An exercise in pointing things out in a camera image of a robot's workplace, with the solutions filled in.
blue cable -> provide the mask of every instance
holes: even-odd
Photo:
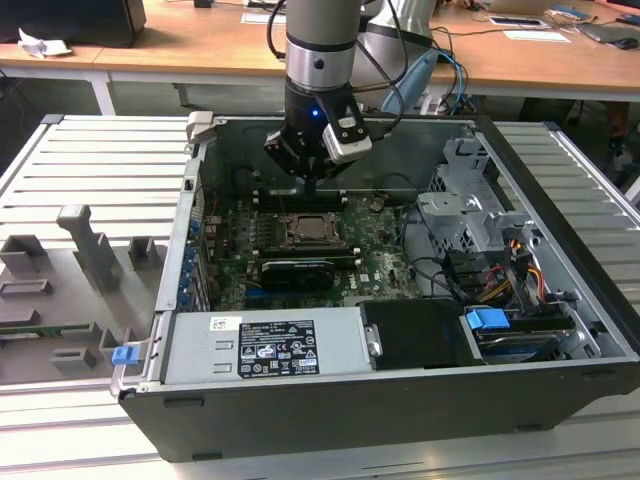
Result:
[[[440,53],[440,55],[442,55],[449,63],[451,63],[453,68],[456,69],[456,73],[458,74],[458,80],[459,80],[458,97],[456,98],[456,103],[453,104],[453,109],[451,110],[451,115],[453,115],[456,113],[456,110],[458,109],[458,104],[460,103],[460,100],[462,100],[462,92],[464,91],[464,88],[463,88],[464,78],[462,76],[462,70],[460,69],[460,64],[458,62],[456,62],[453,58],[451,58],[449,55],[444,53],[442,50],[438,50],[438,53]]]

floor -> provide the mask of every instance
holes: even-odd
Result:
[[[222,113],[265,113],[282,109],[283,88],[191,85],[189,99],[195,109]],[[170,84],[115,84],[116,108],[121,115],[186,115],[188,108],[178,102],[178,93]],[[517,120],[523,99],[490,97],[485,106],[495,120]],[[604,164],[607,153],[608,129],[604,107],[598,102],[585,102],[580,122],[564,121],[566,103],[545,102],[536,120],[561,124],[563,130],[596,164]],[[574,105],[567,119],[575,117]],[[5,89],[0,98],[0,171],[13,160],[21,146],[36,128],[45,113],[99,114],[98,104],[87,82],[68,80],[24,79],[18,88]],[[633,105],[629,122],[635,131],[640,122],[640,104]],[[628,145],[635,157],[640,156],[640,134],[629,136]]]

aluminum profile table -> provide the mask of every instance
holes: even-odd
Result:
[[[77,116],[42,125],[0,181],[0,238],[36,229],[47,247],[69,246],[55,217],[74,201],[92,206],[112,243],[138,229],[166,242],[187,158],[185,125],[185,118]],[[620,267],[640,258],[633,257],[640,233],[627,223],[637,214],[620,207],[621,195],[560,132],[498,125],[605,268],[624,279],[628,298],[637,298],[640,280]],[[0,473],[21,480],[640,478],[640,391],[601,399],[548,432],[169,464],[110,396],[108,379],[23,385],[0,387],[0,445]]]

power supply label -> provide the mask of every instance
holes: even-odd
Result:
[[[313,320],[242,323],[239,337],[238,375],[242,378],[320,373]]]

barcode label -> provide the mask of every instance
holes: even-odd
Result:
[[[239,330],[242,317],[211,317],[209,330]]]

